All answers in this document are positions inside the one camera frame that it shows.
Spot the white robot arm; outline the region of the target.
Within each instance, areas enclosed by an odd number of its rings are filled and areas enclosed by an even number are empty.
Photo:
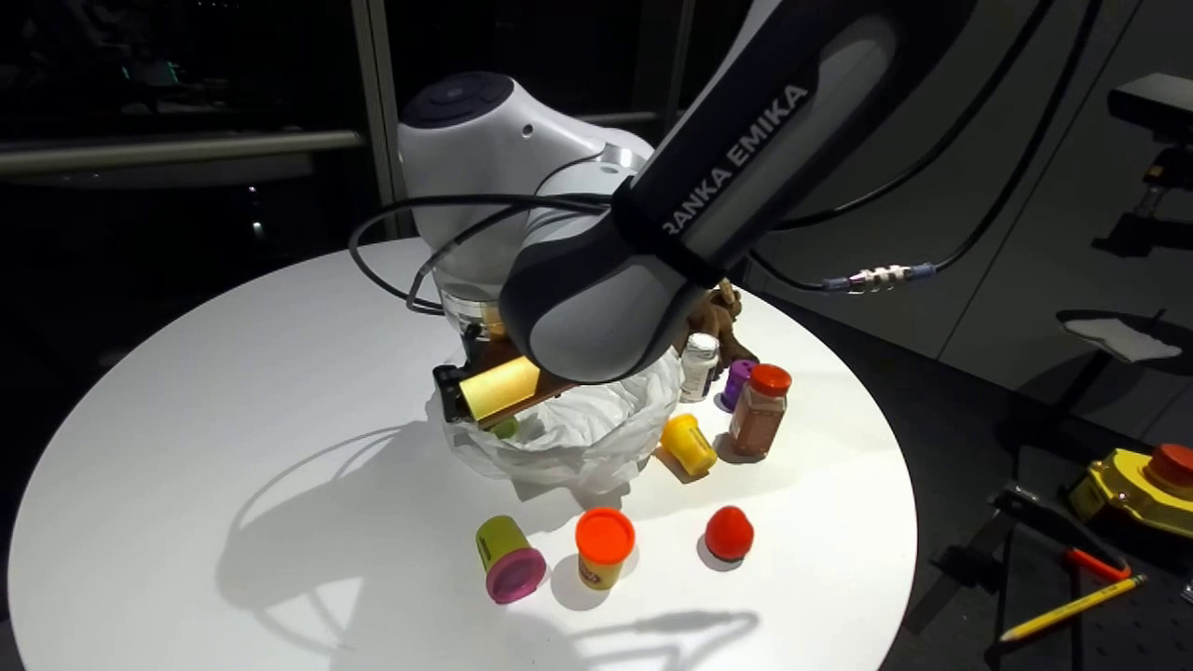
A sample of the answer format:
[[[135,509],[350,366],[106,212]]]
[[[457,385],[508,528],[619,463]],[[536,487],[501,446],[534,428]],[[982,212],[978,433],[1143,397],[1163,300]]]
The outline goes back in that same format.
[[[415,198],[534,194],[562,161],[606,149],[611,205],[481,239],[456,274],[496,307],[518,353],[572,385],[651,366],[691,307],[818,190],[947,54],[978,0],[752,0],[731,52],[647,145],[562,114],[514,77],[462,69],[399,114]]]

